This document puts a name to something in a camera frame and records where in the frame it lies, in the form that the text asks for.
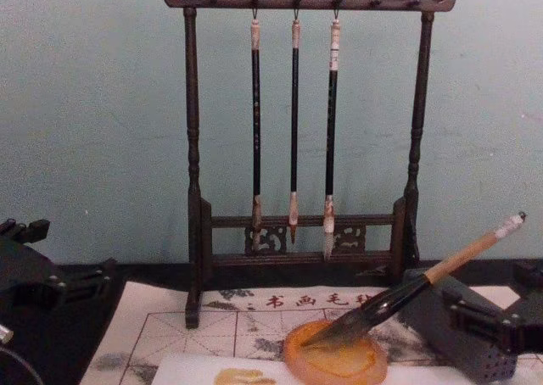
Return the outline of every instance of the brush handle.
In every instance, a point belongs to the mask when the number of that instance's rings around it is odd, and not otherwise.
[[[449,275],[451,272],[464,265],[469,260],[475,258],[486,249],[492,247],[502,238],[505,238],[512,232],[516,231],[523,224],[525,218],[525,213],[514,215],[506,220],[504,224],[495,231],[487,232],[481,238],[467,245],[462,251],[454,254],[450,258],[442,260],[437,265],[428,269],[424,275],[426,275],[430,283],[436,283],[443,276]]]

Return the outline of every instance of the large calligraphy brush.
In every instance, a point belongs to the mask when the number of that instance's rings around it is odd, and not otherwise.
[[[366,301],[361,307],[339,317],[330,326],[315,334],[302,345],[305,347],[336,347],[364,337],[369,330],[389,319],[413,300],[422,290],[435,284],[495,243],[516,231],[526,218],[521,212],[506,220],[499,228],[485,233],[463,250],[425,271],[422,275],[402,282]]]
[[[324,259],[329,260],[333,250],[333,144],[336,126],[336,96],[338,91],[338,55],[339,33],[341,26],[338,10],[332,23],[332,39],[330,44],[330,75],[328,78],[328,120],[326,139],[326,198],[324,202]]]
[[[288,212],[288,225],[290,226],[290,240],[296,239],[296,226],[298,225],[298,196],[296,195],[296,176],[298,166],[298,58],[299,58],[299,20],[298,9],[294,10],[292,22],[292,123],[290,139],[290,209]]]
[[[251,57],[253,72],[253,251],[260,245],[262,207],[260,202],[260,24],[253,9],[251,23]]]

